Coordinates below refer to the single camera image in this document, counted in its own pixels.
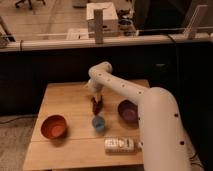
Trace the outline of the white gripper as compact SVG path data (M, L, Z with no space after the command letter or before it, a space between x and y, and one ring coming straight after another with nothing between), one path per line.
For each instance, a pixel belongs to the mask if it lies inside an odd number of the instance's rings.
M101 91L103 86L93 79L89 79L85 87L93 94L93 101L99 103L102 101Z

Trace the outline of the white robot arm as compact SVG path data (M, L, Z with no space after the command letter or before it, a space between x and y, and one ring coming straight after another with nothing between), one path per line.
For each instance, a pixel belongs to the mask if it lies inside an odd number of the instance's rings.
M144 171L191 171L179 107L168 90L113 76L109 62L92 66L88 75L87 85L95 96L106 86L138 107Z

